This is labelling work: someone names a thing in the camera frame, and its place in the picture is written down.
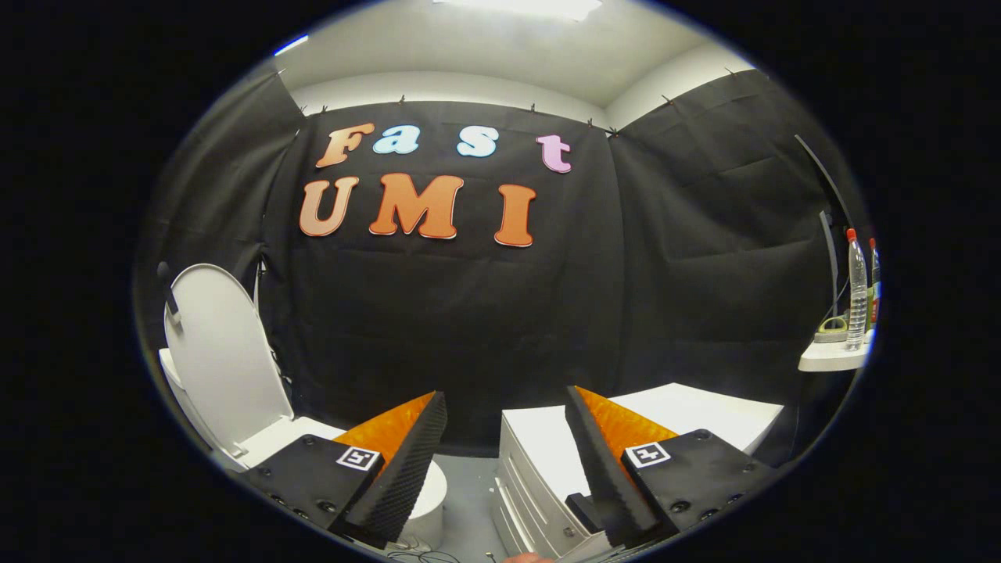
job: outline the cabinet drawer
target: cabinet drawer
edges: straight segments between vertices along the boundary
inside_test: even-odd
[[[500,536],[500,543],[508,551],[508,557],[532,551],[518,533],[508,509],[500,500],[499,490],[494,493],[493,506],[490,507],[490,519],[493,520],[493,527],[496,528],[497,535]]]
[[[500,448],[497,475],[511,489],[512,510],[522,516],[527,527],[534,528],[532,533],[542,535],[554,551],[564,555],[591,534],[566,503],[553,496],[517,439],[510,430],[508,433],[509,440]]]
[[[535,551],[543,557],[552,559],[560,554],[554,549],[546,537],[545,525],[532,507],[532,501],[525,494],[525,489],[513,479],[508,469],[500,464],[497,468],[497,487],[506,503],[509,515],[517,518],[525,534],[526,543],[535,546]]]

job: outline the plastic bottle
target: plastic bottle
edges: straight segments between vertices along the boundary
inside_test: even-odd
[[[866,257],[854,228],[848,229],[848,283],[851,285],[851,306],[848,310],[848,344],[845,349],[855,351],[862,347],[866,337],[866,318],[869,311],[869,283],[866,280]]]
[[[872,315],[869,318],[870,328],[876,328],[876,319],[879,318],[879,252],[876,251],[876,239],[869,239],[869,248],[872,249],[873,261],[872,261],[872,279],[870,282],[873,285],[873,300],[870,311]]]

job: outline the letter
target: letter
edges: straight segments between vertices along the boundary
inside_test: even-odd
[[[393,234],[396,223],[393,213],[399,217],[403,232],[409,234],[424,214],[426,219],[417,232],[426,238],[454,238],[455,227],[451,224],[451,214],[455,207],[455,192],[462,187],[462,178],[437,176],[424,191],[417,196],[413,180],[409,174],[391,173],[382,176],[382,203],[378,208],[378,218],[368,226],[372,234]]]
[[[549,135],[539,137],[536,142],[543,145],[543,162],[546,167],[554,172],[566,174],[570,171],[570,164],[563,161],[563,152],[570,152],[570,145],[560,140],[560,135]]]
[[[455,149],[462,156],[489,156],[496,150],[497,145],[493,141],[499,136],[493,127],[469,125],[458,132],[458,138],[463,142],[455,145]]]
[[[306,197],[302,200],[302,210],[299,211],[299,228],[309,236],[326,236],[344,220],[347,210],[347,198],[351,196],[351,188],[358,184],[357,176],[339,178],[333,182],[337,195],[333,200],[333,210],[324,220],[319,219],[319,200],[330,185],[326,180],[311,181],[305,185]]]
[[[536,198],[536,191],[513,183],[502,185],[497,191],[504,195],[504,218],[500,219],[500,230],[496,231],[493,239],[506,246],[531,246],[529,202]]]
[[[347,160],[344,150],[354,150],[361,142],[361,135],[367,135],[375,130],[374,123],[355,125],[346,129],[337,129],[330,133],[330,144],[326,145],[326,153],[316,161],[316,167],[322,168]]]
[[[379,154],[396,152],[406,154],[417,149],[417,136],[420,129],[413,125],[397,125],[382,132],[382,138],[375,141],[372,150]]]

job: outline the black curtain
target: black curtain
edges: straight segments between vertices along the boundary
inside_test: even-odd
[[[317,168],[331,131],[374,123],[339,164]],[[372,144],[396,125],[420,128],[418,148],[379,154]],[[467,125],[495,128],[493,154],[456,151]],[[571,146],[562,174],[537,137]],[[435,176],[462,178],[452,239],[416,230],[368,231],[380,178],[402,172],[417,193]],[[303,186],[357,176],[340,227],[299,228]],[[529,247],[498,244],[502,184],[530,187]],[[553,405],[566,385],[608,393],[618,362],[623,296],[620,196],[605,133],[587,124],[475,103],[404,102],[314,114],[278,173],[264,223],[267,273],[260,282],[269,341],[292,379],[297,413],[350,427],[429,390],[445,393],[441,451],[495,455],[499,410]]]
[[[154,351],[166,348],[156,265],[174,275],[209,262],[252,295],[261,215],[282,156],[305,118],[273,64],[255,67],[198,120],[150,196],[135,256],[136,325]]]
[[[363,123],[375,130],[344,162],[316,168],[331,131]],[[372,150],[403,124],[420,128],[416,150]],[[493,154],[457,153],[467,125],[498,130]],[[543,163],[536,138],[552,134],[571,146],[567,174]],[[369,233],[380,178],[391,172],[409,174],[417,193],[438,175],[462,178],[454,238]],[[323,217],[344,176],[359,182],[339,228],[303,234],[304,185],[331,183]],[[529,247],[493,239],[502,184],[537,193]],[[834,217],[844,256],[841,201],[866,240],[847,162],[810,112],[757,70],[695,88],[609,138],[562,117],[475,103],[305,118],[264,65],[212,106],[164,171],[137,259],[139,330],[165,346],[161,259],[175,273],[218,264],[250,293],[263,257],[261,319],[299,415],[347,428],[435,389],[450,415],[441,451],[494,455],[500,409],[556,404],[571,384],[608,396],[678,382],[786,406],[759,450],[777,465],[806,445],[804,428],[823,426],[808,405],[818,392],[797,364],[830,306],[818,213]]]
[[[757,453],[773,465],[794,453],[799,357],[831,305],[819,213],[844,214],[796,135],[841,191],[854,189],[820,125],[757,70],[695,88],[609,139],[628,288],[616,393],[677,382],[784,405]]]

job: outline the white wall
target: white wall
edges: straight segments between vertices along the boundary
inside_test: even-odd
[[[292,99],[305,105],[305,114],[369,103],[444,100],[492,103],[524,107],[536,104],[536,111],[587,122],[594,118],[599,127],[609,126],[605,110],[580,99],[538,86],[455,72],[388,72],[365,74],[321,82],[290,92]]]
[[[754,66],[726,47],[710,42],[686,51],[661,66],[620,94],[606,108],[578,98],[522,82],[457,72],[387,72],[365,74],[321,82],[294,90],[292,99],[306,106],[305,114],[327,109],[399,101],[405,95],[410,101],[469,101],[492,103],[536,110],[621,129],[632,121],[665,103],[669,98],[734,72]]]
[[[652,70],[610,103],[605,108],[609,122],[621,129],[666,103],[662,94],[674,99],[697,86],[730,74],[727,68],[740,72],[754,66],[715,42],[686,51]]]

